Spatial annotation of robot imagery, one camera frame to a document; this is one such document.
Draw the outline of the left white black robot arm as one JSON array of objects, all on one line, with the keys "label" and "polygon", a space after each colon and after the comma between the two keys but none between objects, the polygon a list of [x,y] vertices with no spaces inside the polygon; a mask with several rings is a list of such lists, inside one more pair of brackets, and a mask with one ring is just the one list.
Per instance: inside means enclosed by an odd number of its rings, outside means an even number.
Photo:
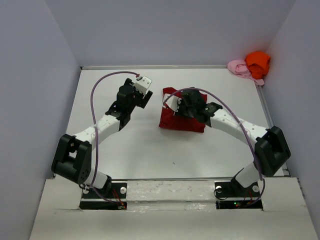
[{"label": "left white black robot arm", "polygon": [[152,80],[146,76],[126,79],[119,87],[115,102],[100,120],[94,120],[92,126],[75,135],[64,134],[57,145],[52,172],[91,188],[101,198],[107,197],[112,189],[112,178],[92,166],[92,152],[98,151],[100,143],[128,124],[136,107],[145,108],[153,94],[149,90],[151,84]]}]

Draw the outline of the dark red t shirt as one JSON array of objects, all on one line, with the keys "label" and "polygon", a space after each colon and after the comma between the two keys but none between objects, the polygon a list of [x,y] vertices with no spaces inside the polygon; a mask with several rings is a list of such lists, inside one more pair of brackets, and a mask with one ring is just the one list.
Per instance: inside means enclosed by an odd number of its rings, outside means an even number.
[{"label": "dark red t shirt", "polygon": [[[163,100],[176,91],[173,87],[165,87],[162,89]],[[171,97],[169,101],[178,98],[181,93]],[[187,131],[195,133],[204,133],[206,125],[198,122],[195,118],[188,118],[176,115],[171,108],[162,108],[160,115],[159,128],[175,131]]]}]

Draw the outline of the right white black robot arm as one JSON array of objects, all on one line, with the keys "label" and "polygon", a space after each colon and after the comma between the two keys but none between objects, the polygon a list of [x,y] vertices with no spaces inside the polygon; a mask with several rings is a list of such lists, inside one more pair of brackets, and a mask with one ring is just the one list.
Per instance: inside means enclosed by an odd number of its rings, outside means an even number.
[{"label": "right white black robot arm", "polygon": [[253,161],[237,172],[222,188],[226,198],[243,197],[250,187],[275,173],[291,157],[291,151],[281,128],[250,123],[236,114],[220,99],[207,103],[199,88],[185,88],[180,96],[163,101],[175,114],[220,130],[248,145]]}]

